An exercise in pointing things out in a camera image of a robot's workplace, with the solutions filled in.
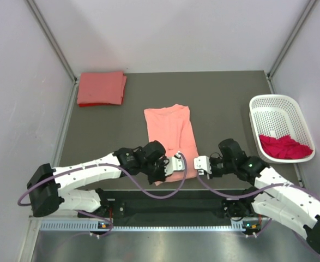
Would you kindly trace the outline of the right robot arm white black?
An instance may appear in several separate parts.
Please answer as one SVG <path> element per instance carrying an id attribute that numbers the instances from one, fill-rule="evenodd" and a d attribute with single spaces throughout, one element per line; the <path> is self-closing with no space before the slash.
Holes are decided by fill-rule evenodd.
<path id="1" fill-rule="evenodd" d="M 320 255 L 320 197 L 297 186 L 258 156 L 247 156 L 233 139 L 219 143 L 218 156 L 208 158 L 208 177 L 235 174 L 252 187 L 239 203 L 246 216 L 267 216 L 293 230 Z"/>

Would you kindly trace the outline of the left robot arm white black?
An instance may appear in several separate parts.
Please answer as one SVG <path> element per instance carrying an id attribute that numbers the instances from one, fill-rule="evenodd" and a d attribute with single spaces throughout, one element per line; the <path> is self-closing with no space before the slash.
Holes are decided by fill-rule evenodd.
<path id="1" fill-rule="evenodd" d="M 107 214 L 109 204 L 101 190 L 83 192 L 80 187 L 124 176 L 147 175 L 150 184 L 163 182 L 171 175 L 171 159 L 158 141 L 136 148 L 122 147 L 89 162 L 53 168 L 43 164 L 27 183 L 34 217 L 45 217 L 58 210 L 83 210 L 96 216 Z"/>

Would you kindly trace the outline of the salmon pink t shirt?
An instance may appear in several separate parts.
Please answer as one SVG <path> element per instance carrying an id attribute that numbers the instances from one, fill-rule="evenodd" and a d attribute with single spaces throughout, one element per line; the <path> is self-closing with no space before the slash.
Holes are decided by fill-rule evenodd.
<path id="1" fill-rule="evenodd" d="M 149 141 L 160 142 L 168 157 L 173 157 L 180 151 L 187 162 L 186 179 L 196 177 L 194 159 L 198 157 L 198 150 L 189 107 L 175 104 L 167 108 L 145 109 L 144 117 Z"/>

